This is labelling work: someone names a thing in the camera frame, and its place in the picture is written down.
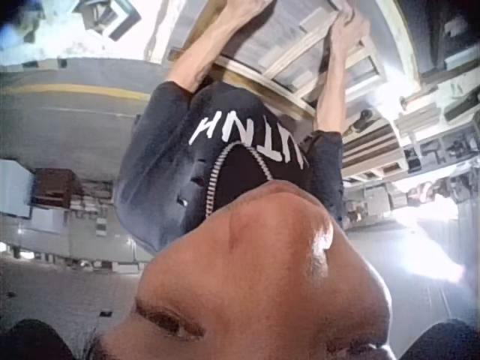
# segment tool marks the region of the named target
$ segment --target hand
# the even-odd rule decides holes
[[[370,34],[370,22],[347,1],[330,30],[331,51],[346,58],[348,52]]]
[[[233,21],[245,25],[261,14],[273,0],[226,0],[226,11]]]

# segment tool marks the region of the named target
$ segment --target skin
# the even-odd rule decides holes
[[[195,92],[272,0],[228,0],[167,80]],[[345,61],[369,24],[345,3],[331,29],[317,128],[341,132]],[[130,315],[101,339],[113,359],[390,359],[389,293],[323,205],[271,181],[215,212],[145,269]]]

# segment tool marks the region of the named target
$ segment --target sleeve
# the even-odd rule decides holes
[[[344,181],[342,159],[344,144],[340,133],[315,131],[304,142],[310,163],[310,192],[342,226],[344,216]]]
[[[126,203],[152,165],[172,148],[191,96],[174,82],[165,82],[154,90],[145,112],[133,126],[115,190],[121,197],[117,203]]]

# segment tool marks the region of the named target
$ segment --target bright light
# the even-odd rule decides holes
[[[457,283],[465,268],[453,262],[435,241],[416,233],[402,241],[403,266],[413,274]]]
[[[392,212],[392,215],[399,224],[406,227],[414,227],[418,219],[433,221],[457,220],[458,206],[452,199],[437,194],[433,202],[427,202],[418,208],[409,206],[397,208]]]
[[[35,258],[35,254],[31,251],[20,251],[20,256],[27,260],[33,260]]]

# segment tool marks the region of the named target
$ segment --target black t-shirt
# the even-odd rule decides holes
[[[192,97],[165,82],[133,129],[115,189],[118,219],[155,254],[209,212],[282,179],[311,192],[341,223],[341,136],[316,132],[308,145],[303,151],[249,91],[217,83]]]

